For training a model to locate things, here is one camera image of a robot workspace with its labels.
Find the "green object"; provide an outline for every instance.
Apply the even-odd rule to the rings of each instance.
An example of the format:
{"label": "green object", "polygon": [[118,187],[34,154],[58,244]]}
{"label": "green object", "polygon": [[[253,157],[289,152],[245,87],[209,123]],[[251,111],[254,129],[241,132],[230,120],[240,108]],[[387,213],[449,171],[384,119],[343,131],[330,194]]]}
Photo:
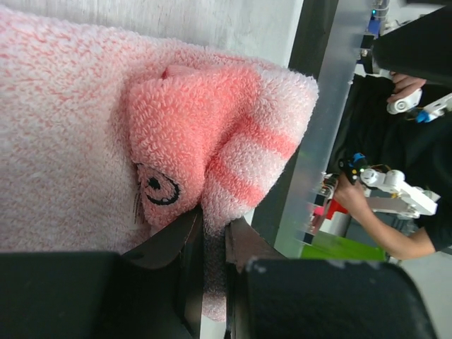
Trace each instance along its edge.
{"label": "green object", "polygon": [[385,261],[383,249],[371,247],[353,240],[319,231],[312,245],[305,245],[302,250],[303,259],[357,259]]}

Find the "pink towel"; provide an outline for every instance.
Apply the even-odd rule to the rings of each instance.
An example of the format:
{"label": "pink towel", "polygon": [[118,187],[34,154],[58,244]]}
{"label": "pink towel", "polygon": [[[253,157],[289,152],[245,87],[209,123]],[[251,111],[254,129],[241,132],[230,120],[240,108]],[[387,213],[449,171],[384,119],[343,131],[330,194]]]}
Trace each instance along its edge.
{"label": "pink towel", "polygon": [[225,319],[224,226],[274,185],[312,78],[176,40],[0,6],[2,251],[127,251],[201,202],[204,313]]}

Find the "person's arm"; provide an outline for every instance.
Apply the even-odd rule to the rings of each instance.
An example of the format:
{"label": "person's arm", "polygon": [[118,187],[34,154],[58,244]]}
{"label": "person's arm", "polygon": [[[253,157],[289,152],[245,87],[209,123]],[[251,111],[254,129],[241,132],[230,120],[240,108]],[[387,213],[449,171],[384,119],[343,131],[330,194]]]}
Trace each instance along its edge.
{"label": "person's arm", "polygon": [[378,219],[367,204],[361,184],[351,185],[344,174],[339,178],[334,199],[394,258],[399,260],[419,258],[435,252],[434,245],[424,228],[407,237]]}
{"label": "person's arm", "polygon": [[419,258],[435,252],[424,228],[407,237],[378,219],[370,208],[358,211],[352,217],[381,248],[396,259]]}

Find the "black eye embroidery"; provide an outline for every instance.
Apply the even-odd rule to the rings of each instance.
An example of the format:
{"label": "black eye embroidery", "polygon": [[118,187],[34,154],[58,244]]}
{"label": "black eye embroidery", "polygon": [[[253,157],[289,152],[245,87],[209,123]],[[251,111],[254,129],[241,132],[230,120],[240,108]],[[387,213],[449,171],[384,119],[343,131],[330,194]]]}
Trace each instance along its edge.
{"label": "black eye embroidery", "polygon": [[158,180],[154,177],[148,180],[148,186],[152,187],[153,189],[160,189],[160,184],[158,183]]}
{"label": "black eye embroidery", "polygon": [[159,206],[167,206],[179,199],[179,185],[165,174],[156,169],[138,164],[141,177],[147,177],[144,184],[144,194],[151,203]]}

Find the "black shirt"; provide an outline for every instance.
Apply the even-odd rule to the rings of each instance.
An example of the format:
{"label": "black shirt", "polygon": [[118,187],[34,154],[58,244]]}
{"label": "black shirt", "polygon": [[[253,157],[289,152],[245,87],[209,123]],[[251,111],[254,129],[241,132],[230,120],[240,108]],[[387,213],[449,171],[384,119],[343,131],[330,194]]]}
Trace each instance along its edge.
{"label": "black shirt", "polygon": [[[452,114],[426,124],[391,115],[386,100],[394,84],[386,78],[356,78],[359,90],[347,133],[347,152],[361,152],[370,163],[385,164],[405,173],[412,186],[440,195],[433,216],[415,222],[424,227],[436,250],[452,245]],[[452,90],[439,85],[422,88],[420,107],[438,100]]]}

